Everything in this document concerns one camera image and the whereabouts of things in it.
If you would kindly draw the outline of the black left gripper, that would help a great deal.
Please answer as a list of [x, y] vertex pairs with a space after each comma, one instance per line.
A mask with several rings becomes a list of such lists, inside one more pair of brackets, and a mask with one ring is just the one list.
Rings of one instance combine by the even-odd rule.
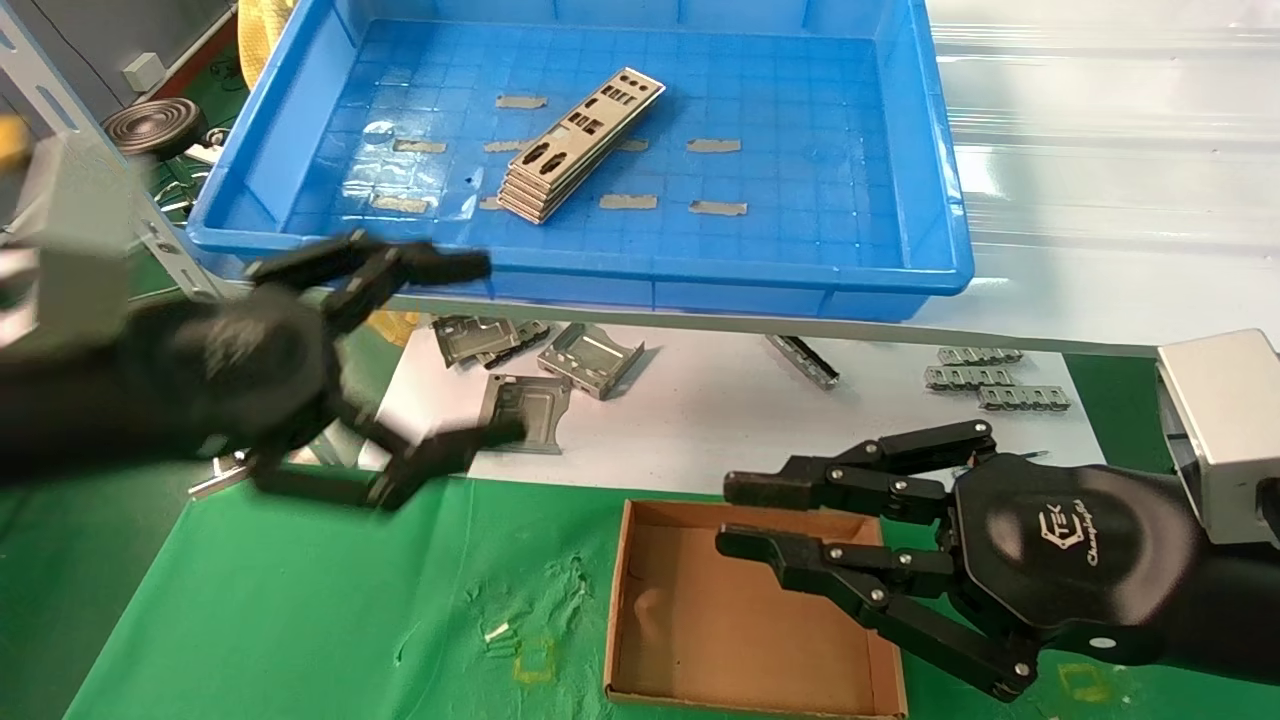
[[[102, 343], [4, 352], [1, 478], [77, 478], [243, 450], [265, 495], [398, 511], [430, 480], [467, 471], [480, 451], [525, 439], [527, 427], [497, 419], [407, 439], [339, 396], [333, 334], [357, 329], [406, 286], [490, 274], [486, 251], [351, 231], [256, 261], [243, 297], [172, 299], [136, 309]], [[374, 479], [285, 462], [334, 419], [388, 454]]]

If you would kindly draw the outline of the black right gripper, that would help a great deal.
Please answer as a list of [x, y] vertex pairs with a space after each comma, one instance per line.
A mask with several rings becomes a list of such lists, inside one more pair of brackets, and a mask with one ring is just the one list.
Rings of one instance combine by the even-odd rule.
[[723, 498], [931, 525], [952, 500], [927, 473], [989, 457], [955, 480], [952, 525], [964, 597], [982, 620], [1014, 634], [1005, 639], [923, 603], [961, 589], [956, 560], [943, 551], [741, 525], [723, 525], [716, 550], [765, 564], [781, 588], [827, 598], [998, 701], [1018, 700], [1037, 680], [1038, 647], [1277, 683], [1275, 547], [1211, 542], [1175, 477], [1056, 468], [996, 450], [988, 423], [960, 421], [867, 439], [837, 456], [794, 455], [773, 473], [730, 471]]

